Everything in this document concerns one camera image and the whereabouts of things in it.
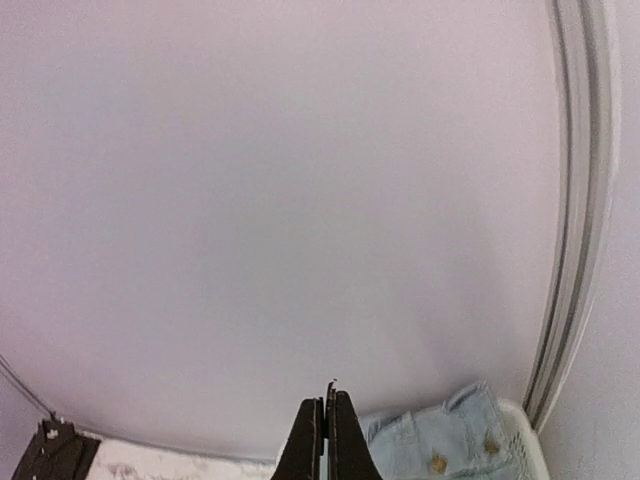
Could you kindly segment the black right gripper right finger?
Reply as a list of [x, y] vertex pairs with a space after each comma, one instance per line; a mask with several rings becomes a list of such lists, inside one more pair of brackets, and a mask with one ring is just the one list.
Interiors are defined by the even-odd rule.
[[327, 402], [328, 478], [381, 480], [346, 391], [331, 390]]

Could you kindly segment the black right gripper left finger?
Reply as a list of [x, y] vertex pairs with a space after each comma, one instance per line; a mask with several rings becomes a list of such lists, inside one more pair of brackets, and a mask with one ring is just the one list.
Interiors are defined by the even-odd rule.
[[304, 399], [297, 411], [272, 480], [317, 480], [324, 451], [324, 401]]

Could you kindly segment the grey denim jeans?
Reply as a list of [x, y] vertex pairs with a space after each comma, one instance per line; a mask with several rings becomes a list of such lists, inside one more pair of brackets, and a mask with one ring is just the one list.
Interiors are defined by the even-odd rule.
[[442, 404], [359, 419], [384, 479], [513, 479], [513, 455], [497, 400], [485, 383]]

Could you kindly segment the black pinstriped shirt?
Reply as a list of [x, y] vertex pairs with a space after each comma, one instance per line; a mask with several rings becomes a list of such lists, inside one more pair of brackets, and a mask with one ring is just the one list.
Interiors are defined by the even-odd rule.
[[44, 419], [24, 451], [12, 480], [85, 480], [101, 441], [69, 422]]

